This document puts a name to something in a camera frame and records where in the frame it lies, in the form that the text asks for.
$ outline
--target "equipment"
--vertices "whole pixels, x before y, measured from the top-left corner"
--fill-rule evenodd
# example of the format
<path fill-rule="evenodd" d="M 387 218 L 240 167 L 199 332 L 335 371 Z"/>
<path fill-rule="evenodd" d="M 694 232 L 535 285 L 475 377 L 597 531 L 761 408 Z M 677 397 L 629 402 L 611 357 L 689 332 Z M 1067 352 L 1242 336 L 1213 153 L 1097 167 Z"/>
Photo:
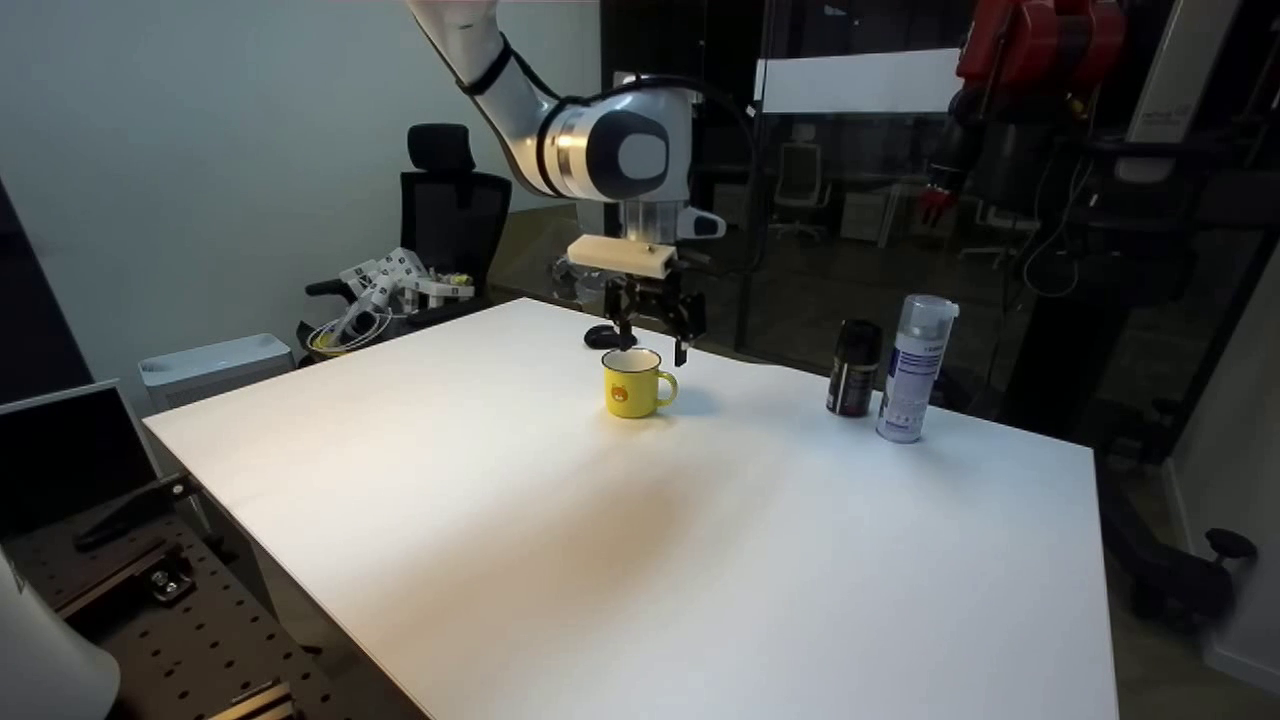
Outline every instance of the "equipment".
<path fill-rule="evenodd" d="M 255 336 L 147 357 L 136 362 L 136 377 L 147 388 L 154 408 L 180 408 L 240 383 L 255 383 L 287 366 L 293 366 L 287 344 L 282 344 L 270 332 L 255 332 Z"/>
<path fill-rule="evenodd" d="M 435 309 L 453 289 L 439 285 L 416 252 L 393 249 L 335 272 L 335 278 L 308 285 L 308 296 L 350 299 L 326 328 L 298 322 L 298 336 L 314 357 L 342 357 L 382 338 L 398 319 L 411 319 L 422 299 Z"/>
<path fill-rule="evenodd" d="M 542 195 L 621 202 L 625 239 L 582 236 L 568 264 L 625 285 L 667 285 L 677 239 L 717 239 L 724 218 L 689 208 L 694 106 L 682 81 L 639 81 L 594 100 L 555 97 L 497 28 L 497 0 L 404 0 L 430 45 L 475 100 L 515 175 Z M 653 291 L 689 317 L 682 291 Z"/>
<path fill-rule="evenodd" d="M 118 513 L 75 534 L 75 548 L 100 548 L 142 520 L 193 500 L 183 481 L 154 485 L 157 461 L 133 424 L 118 383 L 84 383 L 0 408 L 0 534 L 27 534 L 46 524 L 87 513 L 133 493 Z M 95 628 L 130 614 L 136 586 L 154 586 L 157 602 L 180 599 L 193 572 L 178 572 L 172 556 L 142 556 L 93 592 L 55 612 L 19 581 L 0 552 L 0 717 L 100 720 L 109 717 L 120 669 L 93 646 Z"/>
<path fill-rule="evenodd" d="M 1094 91 L 1124 49 L 1115 0 L 986 0 L 976 3 L 953 97 L 953 133 L 930 167 L 923 216 L 953 208 L 957 190 L 1032 216 L 1052 139 L 1079 124 Z"/>

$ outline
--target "monitor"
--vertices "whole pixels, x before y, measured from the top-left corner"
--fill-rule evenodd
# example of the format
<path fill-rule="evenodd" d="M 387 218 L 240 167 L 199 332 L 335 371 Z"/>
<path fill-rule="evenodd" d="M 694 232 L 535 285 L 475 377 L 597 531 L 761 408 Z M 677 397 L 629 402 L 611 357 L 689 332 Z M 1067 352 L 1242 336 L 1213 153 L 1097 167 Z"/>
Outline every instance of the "monitor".
<path fill-rule="evenodd" d="M 0 541 L 157 481 L 118 383 L 0 402 Z"/>

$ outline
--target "black chair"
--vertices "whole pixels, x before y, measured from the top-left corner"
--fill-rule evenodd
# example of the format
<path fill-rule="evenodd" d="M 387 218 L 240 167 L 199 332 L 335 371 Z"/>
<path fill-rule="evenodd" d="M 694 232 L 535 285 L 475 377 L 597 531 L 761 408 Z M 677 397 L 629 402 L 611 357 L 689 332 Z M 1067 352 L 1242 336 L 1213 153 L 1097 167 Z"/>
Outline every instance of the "black chair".
<path fill-rule="evenodd" d="M 483 296 L 512 208 L 512 179 L 475 172 L 465 124 L 407 126 L 407 160 L 416 172 L 400 175 L 400 245 L 423 266 L 470 272 L 475 296 Z"/>
<path fill-rule="evenodd" d="M 821 239 L 828 202 L 833 202 L 833 182 L 825 172 L 825 147 L 782 143 L 769 228 L 798 239 Z"/>

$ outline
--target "white table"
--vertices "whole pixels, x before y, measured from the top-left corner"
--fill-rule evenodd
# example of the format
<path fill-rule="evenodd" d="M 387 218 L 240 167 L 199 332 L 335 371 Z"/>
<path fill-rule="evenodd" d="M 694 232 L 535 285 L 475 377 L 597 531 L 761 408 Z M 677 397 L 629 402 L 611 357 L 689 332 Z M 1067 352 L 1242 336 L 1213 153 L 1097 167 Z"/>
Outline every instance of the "white table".
<path fill-rule="evenodd" d="M 1113 720 L 1094 451 L 694 352 L 611 419 L 515 299 L 147 426 L 443 720 Z"/>

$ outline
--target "yellow object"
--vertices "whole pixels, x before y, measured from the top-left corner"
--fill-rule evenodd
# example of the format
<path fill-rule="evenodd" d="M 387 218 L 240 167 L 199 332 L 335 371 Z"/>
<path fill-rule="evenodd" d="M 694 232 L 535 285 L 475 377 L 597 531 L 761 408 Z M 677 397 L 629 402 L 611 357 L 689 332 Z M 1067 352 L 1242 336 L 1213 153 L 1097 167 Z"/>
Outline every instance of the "yellow object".
<path fill-rule="evenodd" d="M 644 419 L 667 408 L 682 397 L 672 371 L 664 371 L 661 357 L 649 347 L 605 352 L 605 408 L 625 419 Z"/>

